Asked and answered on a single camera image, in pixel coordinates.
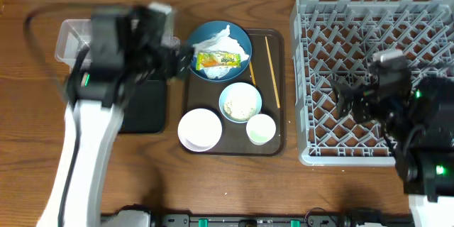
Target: green indicator light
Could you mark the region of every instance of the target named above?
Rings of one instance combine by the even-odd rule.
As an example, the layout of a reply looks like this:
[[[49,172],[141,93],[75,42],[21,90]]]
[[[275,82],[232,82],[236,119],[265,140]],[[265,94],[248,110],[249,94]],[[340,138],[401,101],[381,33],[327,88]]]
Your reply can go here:
[[[437,175],[444,175],[446,173],[446,169],[440,165],[437,165],[435,170],[436,170]]]
[[[87,74],[87,78],[85,79],[85,86],[88,85],[89,80],[90,80],[90,74]]]

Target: green clip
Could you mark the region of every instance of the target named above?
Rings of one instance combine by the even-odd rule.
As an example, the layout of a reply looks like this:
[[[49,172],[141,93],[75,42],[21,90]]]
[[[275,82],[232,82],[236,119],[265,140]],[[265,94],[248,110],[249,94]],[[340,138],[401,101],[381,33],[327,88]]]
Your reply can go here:
[[[208,219],[199,219],[199,227],[208,227]]]
[[[299,223],[298,220],[291,220],[290,221],[290,227],[299,227],[299,226],[300,226],[300,223]]]

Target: crumpled white napkin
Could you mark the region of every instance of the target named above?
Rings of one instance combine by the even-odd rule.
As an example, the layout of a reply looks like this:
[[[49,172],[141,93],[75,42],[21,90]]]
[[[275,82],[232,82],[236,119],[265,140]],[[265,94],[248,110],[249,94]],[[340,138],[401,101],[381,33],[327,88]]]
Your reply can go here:
[[[230,37],[230,25],[226,29],[219,32],[214,37],[193,45],[195,55],[199,52],[229,52],[239,54],[241,62],[249,59],[243,47],[237,40]],[[209,79],[222,78],[233,67],[211,67],[204,69],[206,76]]]

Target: small white bowl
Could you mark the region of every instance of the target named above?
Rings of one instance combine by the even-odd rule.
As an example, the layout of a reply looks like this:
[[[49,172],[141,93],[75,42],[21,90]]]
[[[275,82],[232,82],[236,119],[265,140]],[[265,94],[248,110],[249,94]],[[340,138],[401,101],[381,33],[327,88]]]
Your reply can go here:
[[[187,112],[178,124],[178,138],[191,151],[212,149],[221,139],[222,125],[219,117],[207,109]]]
[[[258,114],[248,121],[246,133],[254,145],[264,145],[275,136],[276,123],[268,115]]]
[[[232,121],[234,123],[246,123],[249,121],[249,119],[239,121],[237,119],[234,119],[232,116],[228,115],[228,113],[224,111],[224,104],[230,99],[239,101],[251,101],[253,104],[255,104],[255,113],[253,113],[251,117],[256,114],[259,114],[262,108],[262,97],[260,96],[260,93],[254,86],[244,82],[237,82],[228,85],[222,91],[221,96],[219,97],[219,109],[221,110],[221,113],[229,121]]]

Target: bowl of rice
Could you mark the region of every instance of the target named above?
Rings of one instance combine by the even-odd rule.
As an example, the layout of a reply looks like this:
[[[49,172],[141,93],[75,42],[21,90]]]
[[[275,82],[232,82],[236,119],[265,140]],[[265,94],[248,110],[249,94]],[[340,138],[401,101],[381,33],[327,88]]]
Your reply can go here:
[[[234,123],[246,123],[262,108],[262,97],[258,90],[247,83],[228,85],[219,97],[221,113]]]

